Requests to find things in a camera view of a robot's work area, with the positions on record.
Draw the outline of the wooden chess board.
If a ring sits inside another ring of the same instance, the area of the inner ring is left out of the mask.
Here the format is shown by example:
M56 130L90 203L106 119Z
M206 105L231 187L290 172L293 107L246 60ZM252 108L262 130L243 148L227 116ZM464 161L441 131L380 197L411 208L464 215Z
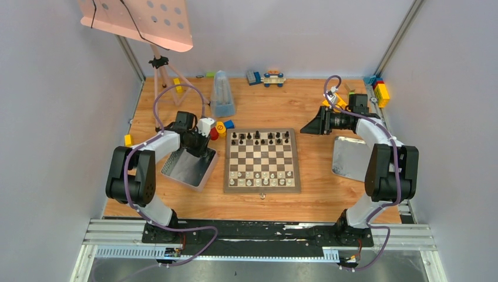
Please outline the wooden chess board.
M300 193L295 130L229 129L224 193Z

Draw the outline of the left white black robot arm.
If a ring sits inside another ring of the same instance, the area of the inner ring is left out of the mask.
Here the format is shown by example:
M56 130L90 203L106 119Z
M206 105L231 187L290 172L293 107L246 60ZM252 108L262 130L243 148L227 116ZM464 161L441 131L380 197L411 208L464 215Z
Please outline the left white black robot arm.
M114 149L105 186L106 196L126 204L141 215L166 243L176 241L182 232L176 212L156 194L156 164L165 156L184 149L194 157L207 155L210 132L216 121L198 119L179 111L175 121L159 126L156 135L132 147Z

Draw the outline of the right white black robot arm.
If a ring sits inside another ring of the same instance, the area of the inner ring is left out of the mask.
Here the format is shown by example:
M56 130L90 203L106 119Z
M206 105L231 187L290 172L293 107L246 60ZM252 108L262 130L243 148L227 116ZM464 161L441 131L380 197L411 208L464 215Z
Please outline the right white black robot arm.
M364 178L365 194L344 210L335 224L336 239L347 246L363 236L371 221L385 209L415 195L419 151L397 141L380 117L369 111L367 95L354 94L346 109L336 106L336 93L329 91L324 98L328 104L320 106L316 117L300 132L329 135L334 129L351 130L371 150Z

